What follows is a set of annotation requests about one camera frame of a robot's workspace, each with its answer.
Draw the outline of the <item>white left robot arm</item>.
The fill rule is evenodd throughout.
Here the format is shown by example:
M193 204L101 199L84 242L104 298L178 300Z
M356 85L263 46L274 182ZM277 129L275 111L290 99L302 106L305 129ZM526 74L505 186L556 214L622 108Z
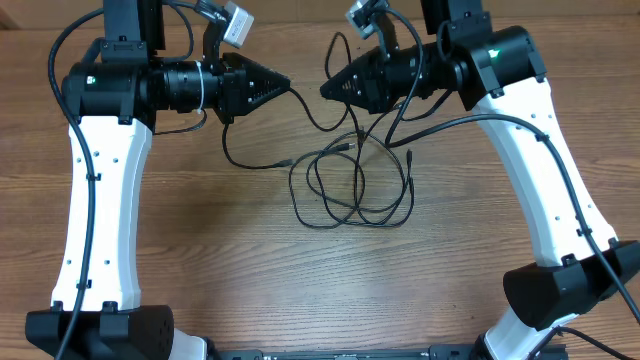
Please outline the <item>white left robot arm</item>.
M200 60L164 58L164 3L107 1L96 38L53 94L73 155L63 263L27 340L57 359L214 359L213 343L175 327L166 305L143 305L137 276L140 188L161 110L214 112L224 124L285 93L287 77L242 56L253 16L197 1L208 25Z

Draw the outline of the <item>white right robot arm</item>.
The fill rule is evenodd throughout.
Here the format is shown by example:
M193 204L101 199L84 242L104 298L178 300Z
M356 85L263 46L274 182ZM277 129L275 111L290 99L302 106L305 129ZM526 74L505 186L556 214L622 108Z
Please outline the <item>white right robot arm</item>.
M400 49L401 15L385 1L357 1L347 19L378 46L321 88L323 97L372 114L403 115L414 97L457 93L466 121L498 152L528 224L531 264L507 272L508 307L472 345L433 346L433 359L563 359L551 339L613 295L639 270L639 245L620 240L580 176L561 132L542 57L520 26L494 30L478 1L426 1L434 42Z

